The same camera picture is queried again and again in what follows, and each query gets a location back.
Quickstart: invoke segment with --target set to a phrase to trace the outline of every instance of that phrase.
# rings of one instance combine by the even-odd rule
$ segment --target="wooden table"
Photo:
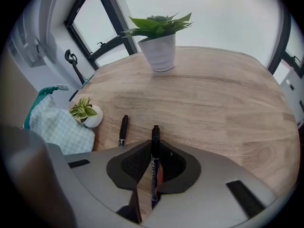
[[[76,95],[92,96],[104,119],[94,150],[116,147],[129,115],[126,143],[161,139],[229,157],[277,195],[295,184],[300,143],[279,85],[254,58],[211,48],[177,47],[175,67],[151,70],[142,53],[101,67]],[[138,185],[143,218],[151,211],[151,172]]]

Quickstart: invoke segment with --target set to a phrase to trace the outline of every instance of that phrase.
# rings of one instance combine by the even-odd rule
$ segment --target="small white pot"
[[[138,42],[153,71],[163,72],[174,66],[175,34]]]
[[[101,121],[103,120],[103,112],[101,111],[100,107],[97,105],[92,105],[92,108],[96,111],[96,116],[88,117],[82,124],[88,128],[97,127]]]

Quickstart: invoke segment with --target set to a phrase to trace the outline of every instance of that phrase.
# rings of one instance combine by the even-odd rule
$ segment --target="small potted succulent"
[[[90,104],[90,97],[88,99],[81,98],[78,104],[74,105],[70,110],[71,115],[86,127],[97,127],[102,119],[103,112],[97,105]]]
[[[153,71],[163,72],[173,68],[175,33],[181,29],[188,28],[192,24],[186,22],[190,20],[191,13],[180,19],[173,19],[174,16],[151,16],[146,19],[130,17],[138,28],[124,31],[124,37],[147,37],[139,41],[138,45]]]

